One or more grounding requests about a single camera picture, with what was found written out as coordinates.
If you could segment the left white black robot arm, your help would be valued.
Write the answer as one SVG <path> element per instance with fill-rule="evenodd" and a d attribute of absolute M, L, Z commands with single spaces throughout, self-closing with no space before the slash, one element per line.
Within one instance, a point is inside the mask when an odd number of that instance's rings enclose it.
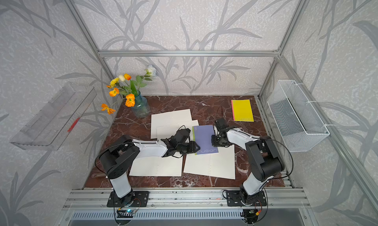
<path fill-rule="evenodd" d="M 134 160 L 145 157 L 173 157 L 177 152 L 181 155 L 194 154 L 199 150 L 200 146 L 190 140 L 188 134 L 176 134 L 157 141 L 131 139 L 124 135 L 113 146 L 100 153 L 98 159 L 117 197 L 124 198 L 132 192 L 127 170 Z"/>

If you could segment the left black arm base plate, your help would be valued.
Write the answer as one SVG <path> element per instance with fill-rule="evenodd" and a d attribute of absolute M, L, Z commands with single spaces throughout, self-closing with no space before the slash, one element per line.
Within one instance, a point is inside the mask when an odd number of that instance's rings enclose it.
<path fill-rule="evenodd" d="M 108 199 L 107 207 L 146 207 L 149 193 L 149 191 L 131 191 L 124 197 L 118 197 L 115 191 L 113 191 Z"/>

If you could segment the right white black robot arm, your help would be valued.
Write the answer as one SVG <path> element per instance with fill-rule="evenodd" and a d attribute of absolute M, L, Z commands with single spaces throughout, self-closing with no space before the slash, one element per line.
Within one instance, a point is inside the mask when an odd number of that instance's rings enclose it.
<path fill-rule="evenodd" d="M 226 128 L 211 137 L 214 147 L 239 146 L 248 155 L 251 173 L 240 187 L 243 201 L 260 193 L 266 183 L 285 169 L 284 161 L 274 141 L 248 134 L 239 128 Z"/>

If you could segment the purple notebook green spine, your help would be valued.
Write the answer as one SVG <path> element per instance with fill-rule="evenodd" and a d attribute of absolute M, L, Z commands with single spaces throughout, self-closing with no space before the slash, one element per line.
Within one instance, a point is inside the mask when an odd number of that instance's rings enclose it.
<path fill-rule="evenodd" d="M 196 155 L 206 155 L 218 153 L 218 148 L 212 145 L 212 136 L 215 135 L 215 130 L 212 125 L 193 126 L 193 137 L 200 150 Z"/>

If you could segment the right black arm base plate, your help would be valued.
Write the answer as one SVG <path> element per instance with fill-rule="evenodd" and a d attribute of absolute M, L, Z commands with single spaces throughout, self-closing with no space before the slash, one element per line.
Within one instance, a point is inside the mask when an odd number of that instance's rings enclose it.
<path fill-rule="evenodd" d="M 227 206 L 255 206 L 263 207 L 267 206 L 266 196 L 264 191 L 259 191 L 254 195 L 247 195 L 241 191 L 226 190 Z"/>

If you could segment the yellow notebook pink spine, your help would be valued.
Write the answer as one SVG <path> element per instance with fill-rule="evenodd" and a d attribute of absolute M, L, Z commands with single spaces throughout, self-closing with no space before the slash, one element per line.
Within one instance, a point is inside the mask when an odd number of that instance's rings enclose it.
<path fill-rule="evenodd" d="M 232 100 L 233 119 L 237 122 L 254 122 L 250 100 Z"/>

